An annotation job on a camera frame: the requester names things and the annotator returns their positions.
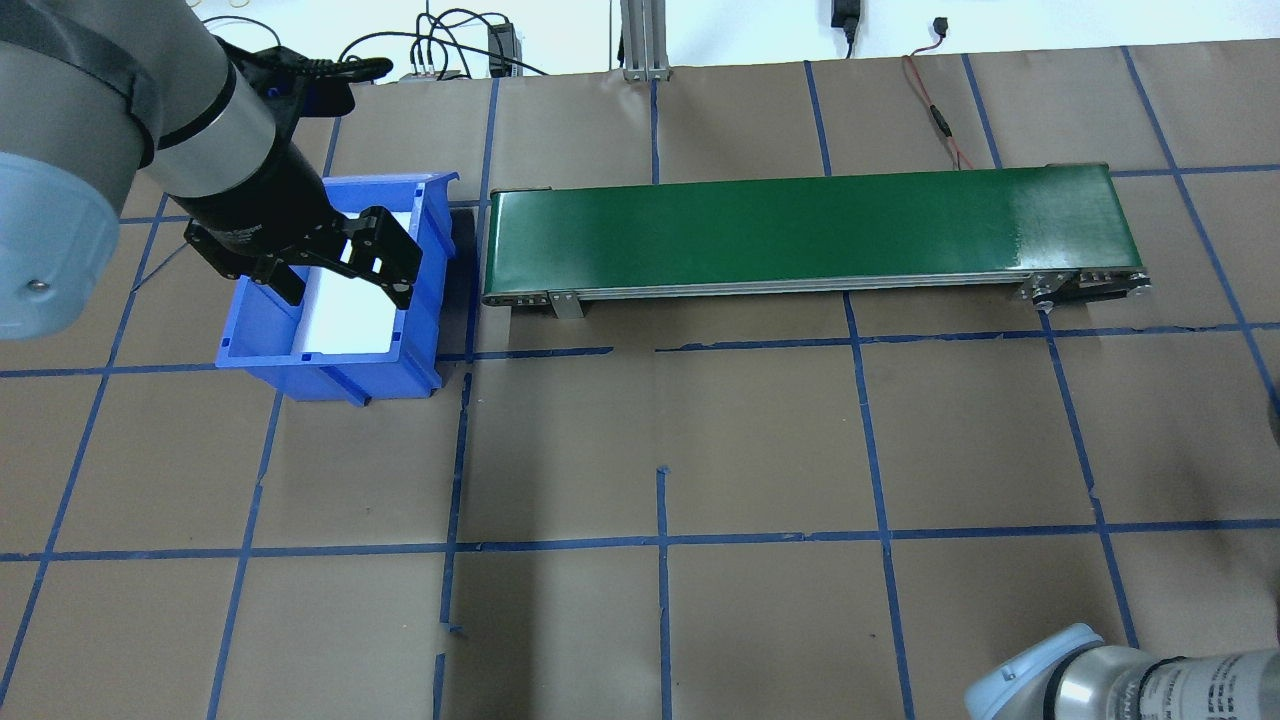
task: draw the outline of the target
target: metal bracket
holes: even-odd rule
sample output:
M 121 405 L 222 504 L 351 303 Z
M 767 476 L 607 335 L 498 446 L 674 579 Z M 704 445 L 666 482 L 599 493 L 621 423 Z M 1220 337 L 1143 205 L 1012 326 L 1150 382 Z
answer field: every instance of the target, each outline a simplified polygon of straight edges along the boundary
M 1059 305 L 1138 297 L 1149 288 L 1151 278 L 1142 269 L 1055 270 L 1032 273 L 1018 288 L 1018 297 L 1030 301 L 1037 310 L 1048 314 Z
M 582 304 L 577 293 L 572 291 L 548 292 L 552 301 L 552 311 L 561 320 L 576 320 L 582 316 Z

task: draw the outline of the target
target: conveyor belt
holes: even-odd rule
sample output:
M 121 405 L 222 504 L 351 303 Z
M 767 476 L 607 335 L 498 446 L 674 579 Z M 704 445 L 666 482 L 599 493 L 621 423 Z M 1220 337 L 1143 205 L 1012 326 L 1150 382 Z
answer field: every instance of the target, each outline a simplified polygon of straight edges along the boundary
M 495 192 L 484 301 L 1149 284 L 1106 165 Z

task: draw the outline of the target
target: blue tape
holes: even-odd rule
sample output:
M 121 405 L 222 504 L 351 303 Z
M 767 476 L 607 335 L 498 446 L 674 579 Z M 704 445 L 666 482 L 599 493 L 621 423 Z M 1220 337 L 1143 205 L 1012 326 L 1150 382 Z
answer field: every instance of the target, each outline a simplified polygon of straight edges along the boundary
M 1155 325 L 1149 328 L 1084 328 L 1074 331 L 1053 329 L 1053 337 L 1116 337 L 1134 334 L 1185 334 L 1185 333 L 1226 333 L 1239 332 L 1240 325 L 1226 323 L 1221 325 Z
M 1274 173 L 1280 170 L 1280 164 L 1270 165 L 1220 165 L 1216 168 L 1178 168 L 1184 176 L 1202 176 L 1217 173 Z
M 280 405 L 284 404 L 284 393 L 275 391 L 275 401 L 271 404 L 271 416 L 266 421 L 266 439 L 262 442 L 262 456 L 257 461 L 259 482 L 266 477 L 266 469 L 271 464 L 271 448 L 275 447 L 275 427 L 280 421 Z
M 239 557 L 234 547 L 200 547 L 172 550 L 72 550 L 54 552 L 54 562 L 90 562 L 99 560 L 210 560 L 219 557 Z
M 897 574 L 893 570 L 893 542 L 888 525 L 888 510 L 884 506 L 884 488 L 881 483 L 879 455 L 876 451 L 876 429 L 872 424 L 872 404 L 867 395 L 867 374 L 863 365 L 861 341 L 858 334 L 858 319 L 849 292 L 844 293 L 845 322 L 849 324 L 850 347 L 854 351 L 854 380 L 858 386 L 858 409 L 863 419 L 863 437 L 867 442 L 867 462 L 872 474 L 872 496 L 876 501 L 876 529 L 881 542 L 881 559 L 884 565 L 884 591 L 888 596 L 888 619 L 893 630 L 893 653 L 897 656 L 897 682 L 902 693 L 902 712 L 906 720 L 915 720 L 915 702 L 911 698 L 911 675 L 906 665 L 906 638 L 902 634 L 902 611 L 897 601 Z
M 1043 536 L 1088 536 L 1097 525 L 1005 525 L 995 528 L 920 528 L 892 530 L 893 539 L 1025 538 Z
M 1084 488 L 1088 492 L 1089 503 L 1093 506 L 1093 519 L 1098 538 L 1102 541 L 1102 555 L 1107 562 L 1107 573 L 1111 575 L 1111 587 L 1115 591 L 1116 606 L 1120 610 L 1120 623 L 1124 625 L 1125 639 L 1132 647 L 1138 647 L 1138 632 L 1134 629 L 1133 615 L 1129 612 L 1129 598 L 1124 589 L 1124 582 L 1120 579 L 1120 565 L 1116 562 L 1115 550 L 1111 547 L 1106 512 L 1102 510 L 1102 501 L 1094 492 L 1093 465 L 1089 462 L 1089 454 L 1084 447 L 1084 433 L 1080 432 L 1080 419 L 1075 413 L 1075 401 L 1071 398 L 1071 388 L 1066 382 L 1066 370 L 1062 368 L 1062 357 L 1057 351 L 1057 341 L 1053 340 L 1053 327 L 1050 324 L 1047 314 L 1041 314 L 1041 324 L 1044 328 L 1044 343 L 1048 346 L 1053 375 L 1057 378 L 1057 389 L 1062 396 L 1066 421 L 1071 428 L 1071 442 L 1075 445 L 1075 455 L 1080 462 L 1080 474 L 1084 475 Z
M 489 220 L 489 169 L 493 165 L 493 132 L 498 118 L 498 90 L 502 78 L 493 78 L 489 86 L 489 114 L 485 119 L 484 155 L 480 161 L 480 202 L 476 205 L 475 252 L 472 254 L 471 288 L 467 292 L 467 336 L 463 345 L 467 363 L 476 356 L 476 324 L 480 322 L 480 258 L 481 241 L 485 237 L 485 223 Z
M 1217 256 L 1217 251 L 1213 249 L 1213 241 L 1210 240 L 1208 231 L 1204 229 L 1204 223 L 1201 220 L 1199 211 L 1196 209 L 1196 202 L 1192 201 L 1190 191 L 1187 188 L 1187 182 L 1183 179 L 1183 170 L 1178 167 L 1178 161 L 1174 159 L 1174 151 L 1169 146 L 1169 138 L 1165 137 L 1165 131 L 1160 126 L 1160 119 L 1156 117 L 1156 109 L 1151 104 L 1151 97 L 1147 95 L 1147 88 L 1142 83 L 1142 77 L 1138 74 L 1138 67 L 1133 61 L 1133 54 L 1129 53 L 1129 47 L 1120 47 L 1120 53 L 1124 55 L 1125 65 L 1129 68 L 1129 77 L 1133 79 L 1134 87 L 1138 90 L 1138 97 L 1142 99 L 1142 106 L 1147 111 L 1147 119 L 1151 122 L 1151 129 L 1156 133 L 1156 140 L 1160 141 L 1160 150 L 1165 154 L 1165 160 L 1169 161 L 1169 169 L 1172 170 L 1174 183 L 1178 186 L 1178 193 L 1183 197 L 1183 205 L 1187 206 L 1187 213 L 1192 218 L 1192 224 L 1196 227 L 1196 234 L 1199 236 L 1201 245 L 1204 246 L 1204 252 L 1208 255 L 1210 264 L 1213 266 L 1213 273 L 1217 275 L 1219 283 L 1222 286 L 1222 292 L 1226 295 L 1226 302 L 1231 306 L 1231 313 L 1235 314 L 1235 320 L 1242 325 L 1242 334 L 1244 336 L 1244 343 L 1249 347 L 1249 354 L 1253 356 L 1253 364 L 1257 366 L 1258 374 L 1262 377 L 1262 386 L 1267 391 L 1267 397 L 1271 398 L 1271 406 L 1280 413 L 1280 395 L 1276 395 L 1275 383 L 1271 379 L 1271 370 L 1267 369 L 1267 363 L 1262 357 L 1262 350 L 1258 347 L 1257 340 L 1253 337 L 1253 332 L 1249 329 L 1248 322 L 1244 319 L 1244 309 L 1240 306 L 1240 301 L 1235 296 L 1235 291 L 1231 288 L 1231 282 L 1226 277 L 1226 269 L 1222 266 L 1222 261 Z
M 223 678 L 227 674 L 227 659 L 232 651 L 232 635 L 236 632 L 236 616 L 239 614 L 239 598 L 244 591 L 244 574 L 248 570 L 248 560 L 253 547 L 253 528 L 257 525 L 257 510 L 261 503 L 262 482 L 260 479 L 253 484 L 253 500 L 248 506 L 248 520 L 244 521 L 244 537 L 241 541 L 239 560 L 236 562 L 236 579 L 232 582 L 232 597 L 227 606 L 227 620 L 223 623 L 223 639 L 218 646 L 218 664 L 214 666 L 214 684 L 209 692 L 209 710 L 205 712 L 205 720 L 218 717 L 218 703 L 223 697 Z
M 526 360 L 531 357 L 582 357 L 588 355 L 608 355 L 613 347 L 561 347 L 557 350 L 503 350 L 497 352 L 476 352 L 476 360 Z
M 1155 170 L 1111 170 L 1111 177 L 1114 178 L 1155 178 L 1155 177 L 1169 177 L 1174 174 L 1170 169 L 1155 169 Z
M 448 552 L 443 542 L 408 542 L 394 544 L 329 544 L 298 547 L 255 547 L 253 557 L 347 557 L 362 555 L 438 555 Z
M 818 150 L 822 152 L 822 174 L 831 177 L 831 154 L 827 151 L 827 128 L 822 123 L 822 105 L 818 102 L 818 83 L 813 79 L 813 63 L 804 61 L 804 77 L 809 83 L 809 102 L 813 104 L 813 122 L 818 128 Z
M 879 530 L 823 530 L 817 533 L 668 536 L 667 544 L 773 544 L 791 542 L 864 542 L 878 539 L 881 539 Z
M 982 120 L 982 132 L 987 136 L 987 150 L 991 151 L 991 161 L 997 169 L 1004 168 L 1005 163 L 1000 159 L 1000 147 L 996 146 L 996 133 L 991 129 L 991 119 L 987 118 L 987 105 L 982 101 L 982 90 L 978 88 L 978 76 L 973 73 L 973 63 L 969 61 L 969 54 L 960 55 L 960 60 L 964 63 L 964 74 L 969 78 L 969 90 L 973 92 L 974 105 L 978 106 L 978 119 Z
M 444 708 L 444 653 L 435 656 L 435 675 L 431 679 L 431 720 L 440 720 Z
M 922 342 L 922 341 L 972 341 L 972 340 L 1027 340 L 1044 337 L 1043 331 L 991 331 L 970 333 L 940 333 L 940 334 L 881 334 L 858 338 L 859 345 L 895 343 L 895 342 Z
M 1204 530 L 1271 530 L 1280 528 L 1280 518 L 1247 520 L 1175 520 L 1171 523 L 1112 523 L 1112 533 L 1190 533 Z
M 159 218 L 120 218 L 122 225 L 150 225 L 151 223 L 186 223 L 191 215 L 161 215 Z
M 338 150 L 338 133 L 342 132 L 342 118 L 333 119 L 333 129 L 329 132 L 329 149 L 325 151 L 324 156 L 324 170 L 323 176 L 329 177 L 333 174 L 333 155 Z
M 818 337 L 801 340 L 742 340 L 724 342 L 690 342 L 680 347 L 659 347 L 654 352 L 701 352 L 704 350 L 768 350 L 777 347 L 832 347 L 849 345 L 846 337 Z
M 1174 520 L 1158 523 L 1108 523 L 1107 532 L 1126 533 L 1194 533 L 1280 529 L 1280 518 L 1247 518 L 1239 520 Z M 1097 532 L 1097 525 L 1001 525 L 988 528 L 914 528 L 890 530 L 892 539 L 959 539 L 959 538 L 1019 538 L 1043 536 L 1080 536 Z M 728 534 L 676 534 L 627 536 L 612 538 L 577 538 L 562 541 L 529 542 L 471 542 L 458 543 L 458 552 L 543 552 L 557 550 L 591 550 L 604 547 L 658 547 L 662 544 L 774 544 L 804 542 L 874 542 L 879 530 L 822 530 L 814 533 L 728 533 Z M 340 557 L 353 555 L 442 555 L 449 543 L 401 544 L 344 544 L 256 547 L 253 557 Z M 38 562 L 41 552 L 0 552 L 0 562 Z M 170 550 L 76 550 L 58 551 L 50 562 L 92 562 L 120 560 L 209 560 L 239 557 L 234 547 L 170 548 Z
M 0 378 L 64 378 L 70 375 L 105 375 L 106 368 L 54 368 L 42 370 L 0 370 Z
M 649 81 L 649 172 L 650 184 L 662 182 L 660 161 L 658 159 L 658 81 Z
M 458 543 L 458 524 L 462 514 L 462 477 L 466 471 L 467 427 L 471 406 L 471 373 L 462 378 L 462 402 L 458 409 L 458 439 L 453 448 L 453 483 L 449 491 L 449 529 L 445 544 Z M 444 577 L 440 582 L 440 623 L 448 623 L 453 609 L 453 569 L 457 553 L 444 555 Z
M 110 369 L 104 368 L 104 370 L 111 375 L 145 375 L 151 373 L 207 373 L 219 372 L 219 368 L 212 363 L 186 363 L 175 365 L 115 365 Z
M 169 202 L 168 195 L 160 196 L 160 204 L 156 208 L 156 218 L 164 215 L 164 208 Z M 147 242 L 142 247 L 142 258 L 138 259 L 138 266 L 133 273 L 133 283 L 137 284 L 142 273 L 146 272 L 147 259 L 151 256 L 151 247 L 155 245 L 156 231 L 159 231 L 160 224 L 157 222 L 151 223 L 151 231 L 147 233 Z M 72 461 L 72 469 L 67 477 L 67 484 L 63 487 L 63 496 L 58 501 L 58 511 L 54 514 L 52 525 L 49 529 L 49 536 L 45 539 L 45 550 L 41 553 L 40 566 L 36 569 L 36 577 L 31 583 L 31 592 L 27 594 L 27 605 L 23 607 L 22 619 L 18 621 L 18 632 L 14 634 L 13 644 L 9 648 L 9 659 L 5 661 L 4 675 L 0 676 L 0 707 L 4 707 L 5 697 L 9 694 L 9 684 L 13 682 L 13 673 L 18 667 L 18 656 L 22 655 L 22 644 L 27 639 L 27 630 L 31 628 L 31 616 L 36 612 L 36 602 L 40 600 L 40 591 L 45 585 L 45 574 L 49 571 L 49 562 L 51 561 L 54 547 L 58 544 L 58 536 L 61 533 L 63 521 L 67 519 L 67 509 L 70 506 L 72 493 L 76 491 L 76 482 L 79 479 L 81 466 L 84 464 L 84 452 L 88 450 L 88 441 L 93 436 L 93 424 L 97 421 L 97 414 L 102 409 L 102 398 L 106 396 L 106 386 L 110 378 L 110 369 L 115 364 L 115 357 L 120 352 L 120 342 L 124 340 L 124 328 L 129 324 L 129 314 L 133 311 L 133 300 L 137 296 L 129 293 L 128 299 L 124 301 L 124 310 L 120 313 L 120 322 L 115 328 L 115 337 L 111 340 L 111 350 L 106 357 L 106 365 L 104 368 L 102 378 L 97 383 L 97 392 L 93 395 L 93 404 L 90 406 L 88 419 L 84 421 L 84 432 L 81 433 L 79 445 L 76 446 L 76 459 Z
M 658 468 L 658 641 L 662 669 L 662 719 L 672 717 L 672 676 L 671 676 L 671 575 L 667 568 L 667 477 L 671 469 Z
M 143 277 L 141 281 L 138 281 L 137 284 L 133 286 L 133 290 L 129 291 L 129 292 L 137 292 L 137 291 L 142 290 L 142 286 L 147 284 L 147 281 L 150 281 L 151 278 L 156 277 L 156 273 L 159 273 L 160 270 L 163 270 L 165 268 L 165 265 L 168 265 L 170 261 L 173 261 L 173 259 L 177 258 L 178 254 L 182 252 L 183 250 L 186 250 L 187 247 L 189 247 L 189 246 L 186 242 L 183 242 L 182 245 L 179 245 L 178 247 L 175 247 L 173 252 L 170 252 L 164 260 L 160 261 L 159 265 L 156 265 L 155 270 L 151 270 L 150 273 L 147 273 L 146 277 Z

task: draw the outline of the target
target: cable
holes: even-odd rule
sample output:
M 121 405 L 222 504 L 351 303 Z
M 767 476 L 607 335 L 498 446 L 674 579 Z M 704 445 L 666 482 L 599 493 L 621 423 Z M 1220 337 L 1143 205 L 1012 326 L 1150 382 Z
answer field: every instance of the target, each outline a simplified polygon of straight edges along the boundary
M 457 23 L 453 23 L 453 24 L 447 24 L 444 22 L 444 18 L 447 18 L 447 17 L 454 14 L 454 13 L 463 14 L 463 15 L 467 15 L 467 17 L 462 22 L 457 22 Z M 457 42 L 458 38 L 453 36 L 453 29 L 452 28 L 462 27 L 462 26 L 465 26 L 465 24 L 467 24 L 470 22 L 480 22 L 488 29 L 488 37 L 492 37 L 494 40 L 494 42 L 498 45 L 498 54 L 499 55 L 502 55 L 502 56 L 507 56 L 508 54 L 509 55 L 515 55 L 515 50 L 516 49 L 512 47 L 511 53 L 508 53 L 508 49 L 503 47 L 503 45 L 502 45 L 502 36 L 498 33 L 498 28 L 493 27 L 493 23 L 490 23 L 488 19 L 485 19 L 486 17 L 498 17 L 498 18 L 502 18 L 503 23 L 507 23 L 507 24 L 511 23 L 511 18 L 508 18 L 503 13 L 475 13 L 472 10 L 467 10 L 466 8 L 451 8 L 451 9 L 445 10 L 445 12 L 440 13 L 439 15 L 436 15 L 435 22 L 431 23 L 430 32 L 428 32 L 428 37 L 434 37 L 435 36 L 435 29 L 440 28 L 444 32 L 449 33 L 449 40 Z M 471 77 L 471 69 L 467 68 L 466 54 L 462 53 L 462 51 L 460 51 L 458 55 L 462 56 L 462 67 L 466 68 L 466 76 Z
M 924 47 L 916 47 L 910 55 L 902 55 L 902 61 L 910 68 L 911 74 L 915 76 L 915 83 L 920 88 L 920 97 L 924 104 L 929 108 L 929 115 L 933 118 L 933 124 L 942 133 L 943 142 L 950 146 L 947 155 L 951 155 L 951 150 L 955 150 L 955 156 L 952 158 L 951 167 L 956 170 L 960 169 L 960 164 L 964 163 L 970 170 L 973 169 L 973 163 L 969 161 L 969 156 L 960 150 L 960 143 L 956 142 L 955 136 L 951 133 L 951 126 L 947 124 L 947 119 L 942 117 L 942 110 L 933 104 L 933 99 L 929 97 L 929 88 L 924 86 L 924 78 L 920 76 L 920 69 L 915 67 L 915 59 L 913 58 L 918 53 L 927 53 L 929 50 L 937 49 L 942 45 L 942 41 L 947 37 L 947 19 L 946 18 L 933 18 L 933 32 L 938 35 L 938 41 L 933 45 L 927 45 Z
M 264 23 L 262 20 L 255 20 L 253 18 L 246 18 L 244 15 L 214 15 L 214 17 L 206 19 L 206 20 L 202 20 L 202 22 L 207 26 L 209 23 L 211 23 L 214 20 L 241 20 L 241 22 L 246 22 L 246 23 L 250 23 L 250 24 L 256 24 L 257 27 L 264 28 L 266 32 L 271 33 L 271 37 L 275 38 L 275 46 L 276 47 L 284 45 L 283 42 L 280 42 L 280 33 L 275 32 L 275 29 L 271 26 Z
M 424 38 L 424 40 L 426 38 L 426 36 L 417 35 L 416 32 L 403 32 L 403 31 L 398 31 L 398 29 L 384 29 L 381 32 L 371 32 L 369 35 L 364 35 L 364 36 L 357 37 L 356 40 L 352 40 L 342 50 L 342 54 L 338 55 L 338 60 L 342 61 L 343 59 L 346 59 L 347 55 L 351 53 L 351 50 L 355 46 L 360 45 L 361 42 L 366 41 L 366 40 L 372 40 L 375 37 L 413 37 L 413 38 Z M 532 67 L 532 65 L 530 65 L 527 63 L 524 63 L 521 60 L 517 60 L 515 58 L 507 58 L 507 56 L 503 56 L 503 55 L 498 55 L 497 53 L 489 53 L 488 50 L 480 50 L 479 47 L 472 47 L 470 45 L 460 45 L 457 42 L 449 42 L 448 40 L 440 40 L 439 37 L 434 37 L 434 38 L 431 38 L 431 41 L 433 42 L 439 42 L 439 44 L 443 44 L 443 45 L 448 45 L 451 47 L 457 47 L 458 50 L 470 50 L 472 53 L 479 53 L 479 54 L 486 55 L 489 58 L 497 58 L 499 60 L 511 63 L 512 65 L 520 65 L 521 68 L 525 68 L 526 70 L 538 73 L 540 76 L 545 76 L 547 74 L 543 70 L 539 70 L 538 68 L 535 68 L 535 67 Z
M 443 14 L 439 15 L 439 17 L 436 17 L 436 15 L 431 15 L 429 13 L 419 13 L 417 19 L 413 22 L 413 32 L 416 35 L 419 35 L 419 40 L 415 40 L 413 45 L 410 46 L 410 59 L 412 60 L 413 55 L 416 54 L 417 55 L 417 61 L 419 61 L 419 64 L 422 65 L 424 72 L 426 70 L 426 64 L 428 63 L 430 63 L 430 64 L 435 63 L 434 59 L 431 58 L 431 42 L 436 41 L 435 27 L 436 27 L 436 24 L 439 24 L 440 18 L 443 18 L 443 17 L 444 17 Z M 426 33 L 426 63 L 422 61 L 422 40 L 421 40 L 421 36 L 422 36 L 422 18 L 428 18 L 429 20 L 431 20 L 431 29 Z M 444 28 L 444 32 L 449 33 L 449 40 L 452 40 L 454 44 L 457 44 L 458 38 L 453 35 L 452 29 Z M 449 49 L 448 47 L 442 47 L 442 50 L 444 51 L 444 65 L 440 69 L 439 77 L 443 78 L 444 77 L 444 70 L 447 70 L 449 68 Z M 471 65 L 467 64 L 467 56 L 463 55 L 462 53 L 458 53 L 458 58 L 462 59 L 462 73 L 466 74 L 467 77 L 471 77 Z

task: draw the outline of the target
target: blue bin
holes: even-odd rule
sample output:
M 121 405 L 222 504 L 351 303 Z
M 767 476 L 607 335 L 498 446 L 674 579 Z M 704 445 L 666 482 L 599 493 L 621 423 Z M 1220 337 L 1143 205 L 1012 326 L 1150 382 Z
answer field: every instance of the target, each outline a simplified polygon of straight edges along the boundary
M 293 352 L 303 306 L 294 307 L 248 278 L 236 286 L 218 368 L 239 368 L 293 400 L 428 397 L 440 387 L 435 345 L 440 333 L 445 264 L 457 254 L 451 236 L 447 188 L 457 173 L 325 178 L 333 206 L 360 213 L 381 205 L 412 213 L 408 234 L 422 247 L 422 264 L 408 310 L 396 310 L 389 350 L 378 354 Z M 303 281 L 311 268 L 294 268 Z

